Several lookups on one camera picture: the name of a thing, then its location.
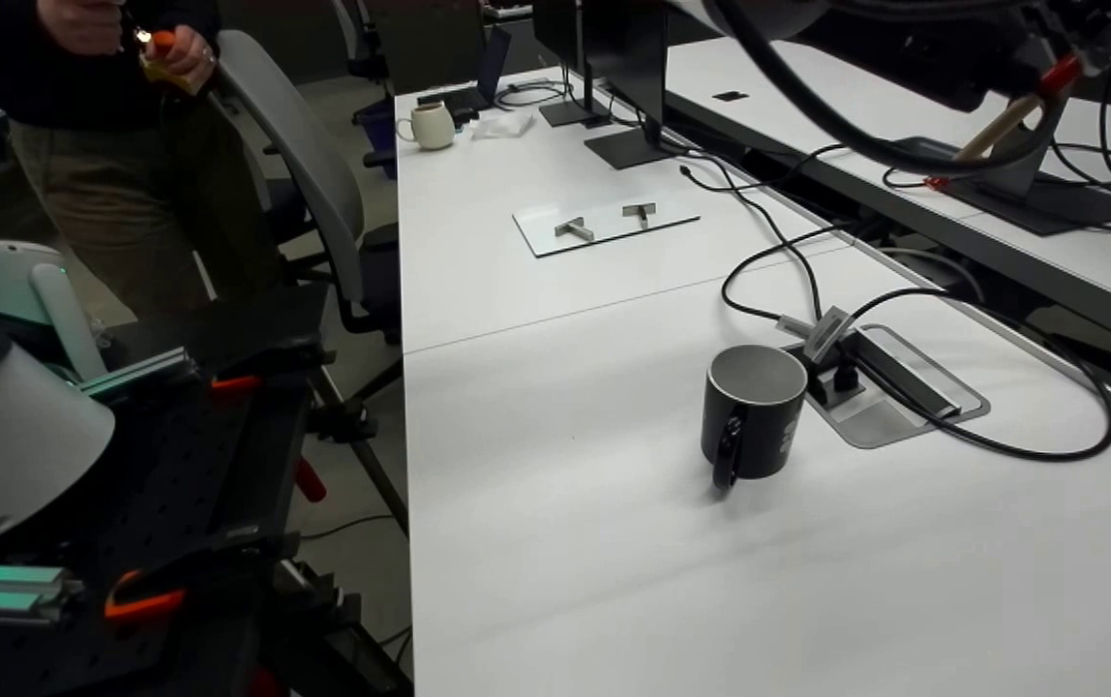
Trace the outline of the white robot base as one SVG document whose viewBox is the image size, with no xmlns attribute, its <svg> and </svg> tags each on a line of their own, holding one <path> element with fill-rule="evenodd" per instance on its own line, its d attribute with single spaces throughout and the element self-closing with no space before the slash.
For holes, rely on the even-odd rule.
<svg viewBox="0 0 1111 697">
<path fill-rule="evenodd" d="M 117 416 L 86 393 L 100 376 L 60 257 L 0 242 L 0 539 L 103 458 Z M 68 597 L 67 569 L 0 561 L 0 619 L 45 619 Z"/>
</svg>

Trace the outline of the person's hand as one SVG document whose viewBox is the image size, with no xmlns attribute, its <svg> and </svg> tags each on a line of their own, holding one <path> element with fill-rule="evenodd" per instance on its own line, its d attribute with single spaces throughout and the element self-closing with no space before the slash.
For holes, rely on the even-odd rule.
<svg viewBox="0 0 1111 697">
<path fill-rule="evenodd" d="M 218 70 L 214 46 L 188 26 L 139 32 L 136 44 L 143 77 L 188 96 L 198 96 Z"/>
</svg>

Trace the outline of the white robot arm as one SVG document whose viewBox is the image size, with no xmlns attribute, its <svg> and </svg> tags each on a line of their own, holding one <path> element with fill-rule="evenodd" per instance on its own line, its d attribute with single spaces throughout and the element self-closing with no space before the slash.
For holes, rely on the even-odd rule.
<svg viewBox="0 0 1111 697">
<path fill-rule="evenodd" d="M 850 153 L 916 175 L 983 175 L 1018 168 L 1058 131 L 1074 90 L 1111 100 L 1111 0 L 677 0 L 730 37 L 771 84 Z M 956 155 L 880 141 L 837 114 L 778 56 L 801 44 L 936 106 L 970 114 L 1006 96 Z"/>
</svg>

